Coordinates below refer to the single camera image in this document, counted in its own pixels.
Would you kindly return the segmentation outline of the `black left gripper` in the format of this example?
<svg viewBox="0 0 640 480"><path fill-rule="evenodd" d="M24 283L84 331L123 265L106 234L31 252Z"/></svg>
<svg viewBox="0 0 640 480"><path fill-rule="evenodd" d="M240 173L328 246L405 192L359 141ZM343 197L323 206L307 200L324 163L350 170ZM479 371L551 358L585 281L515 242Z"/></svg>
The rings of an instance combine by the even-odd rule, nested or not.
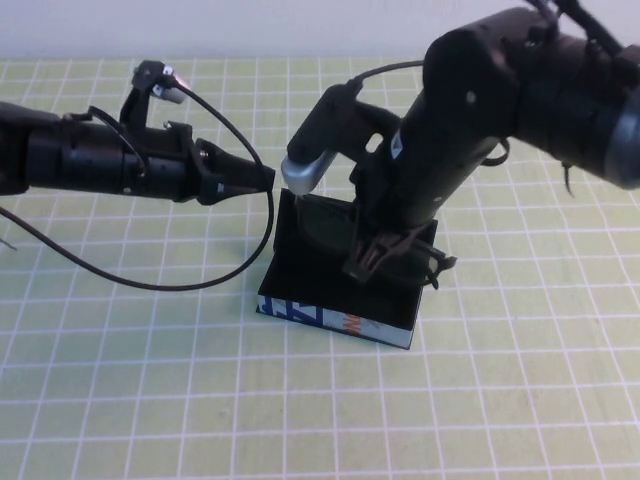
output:
<svg viewBox="0 0 640 480"><path fill-rule="evenodd" d="M211 206L273 187L273 168L195 139L188 124L167 122L162 128L147 128L136 140L145 161L125 156L131 162L123 168L125 194Z"/></svg>

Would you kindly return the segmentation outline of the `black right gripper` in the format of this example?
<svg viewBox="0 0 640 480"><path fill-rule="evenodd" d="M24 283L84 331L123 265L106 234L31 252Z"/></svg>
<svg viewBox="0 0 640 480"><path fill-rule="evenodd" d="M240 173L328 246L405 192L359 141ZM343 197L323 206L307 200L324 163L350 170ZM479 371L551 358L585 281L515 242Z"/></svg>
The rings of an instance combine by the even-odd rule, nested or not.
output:
<svg viewBox="0 0 640 480"><path fill-rule="evenodd" d="M386 232L358 236L343 272L365 284L392 251L433 245L436 222L430 220L499 143L496 136L465 128L403 121L353 172L366 221Z"/></svg>

